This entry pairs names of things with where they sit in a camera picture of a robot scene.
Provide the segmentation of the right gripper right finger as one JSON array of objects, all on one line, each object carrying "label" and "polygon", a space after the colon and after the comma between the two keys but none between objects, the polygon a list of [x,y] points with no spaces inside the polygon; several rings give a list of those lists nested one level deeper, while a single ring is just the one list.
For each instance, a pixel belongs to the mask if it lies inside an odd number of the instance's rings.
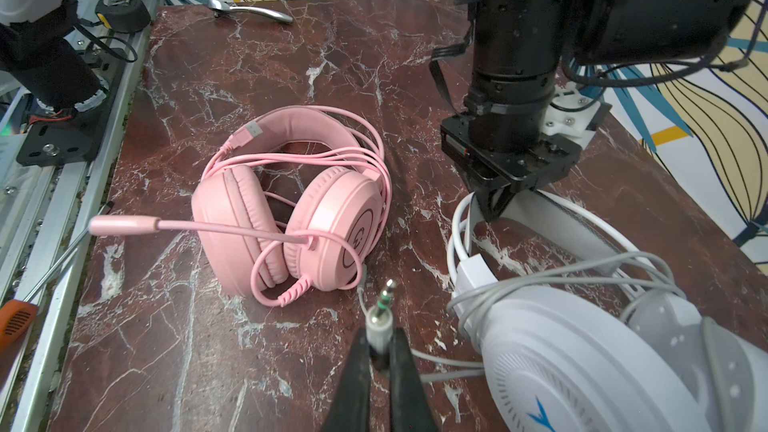
[{"label": "right gripper right finger", "polygon": [[411,348],[402,328],[389,345],[390,430],[438,431]]}]

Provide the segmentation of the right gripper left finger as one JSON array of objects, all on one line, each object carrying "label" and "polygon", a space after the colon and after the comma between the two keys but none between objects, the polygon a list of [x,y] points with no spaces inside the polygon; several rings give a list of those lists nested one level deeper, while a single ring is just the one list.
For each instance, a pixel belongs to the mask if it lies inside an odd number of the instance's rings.
[{"label": "right gripper left finger", "polygon": [[321,431],[368,431],[370,428],[370,349],[366,329],[360,328],[344,362],[338,387]]}]

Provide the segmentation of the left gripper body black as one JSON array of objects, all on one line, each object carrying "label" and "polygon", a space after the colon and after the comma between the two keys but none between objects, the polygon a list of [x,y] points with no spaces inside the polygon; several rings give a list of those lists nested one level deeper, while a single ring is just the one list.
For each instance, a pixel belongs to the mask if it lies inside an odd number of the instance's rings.
[{"label": "left gripper body black", "polygon": [[612,0],[454,1],[466,5],[469,29],[461,42],[434,49],[429,63],[444,100],[441,61],[471,50],[473,64],[464,111],[440,125],[442,149],[492,222],[519,192],[562,179],[578,160],[579,146],[545,138],[543,120],[559,69],[610,61]]}]

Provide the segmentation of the white headphones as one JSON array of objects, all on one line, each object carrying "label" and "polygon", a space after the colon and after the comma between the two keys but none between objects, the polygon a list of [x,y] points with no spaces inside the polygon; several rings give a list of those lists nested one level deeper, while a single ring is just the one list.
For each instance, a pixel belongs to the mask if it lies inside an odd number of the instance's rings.
[{"label": "white headphones", "polygon": [[701,315],[662,259],[548,192],[520,193],[502,215],[574,257],[499,279],[471,250],[475,196],[454,212],[448,310],[510,430],[766,429],[766,353]]}]

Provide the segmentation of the pink headphones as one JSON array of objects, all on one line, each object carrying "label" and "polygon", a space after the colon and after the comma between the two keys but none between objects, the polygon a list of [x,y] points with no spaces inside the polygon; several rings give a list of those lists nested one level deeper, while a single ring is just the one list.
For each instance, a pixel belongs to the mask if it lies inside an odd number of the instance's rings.
[{"label": "pink headphones", "polygon": [[[256,170],[275,164],[321,171],[296,201],[266,191]],[[190,221],[99,215],[94,236],[194,231],[224,291],[284,307],[308,289],[356,288],[392,201],[381,135],[363,117],[294,105],[233,132],[207,163]]]}]

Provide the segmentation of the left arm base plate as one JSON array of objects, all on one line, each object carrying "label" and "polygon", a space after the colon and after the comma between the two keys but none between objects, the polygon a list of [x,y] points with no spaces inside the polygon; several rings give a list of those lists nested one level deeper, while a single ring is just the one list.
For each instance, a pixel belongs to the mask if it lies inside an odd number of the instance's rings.
[{"label": "left arm base plate", "polygon": [[91,162],[101,148],[115,95],[111,81],[96,72],[101,102],[87,111],[60,109],[51,116],[35,116],[15,157],[21,166],[61,166]]}]

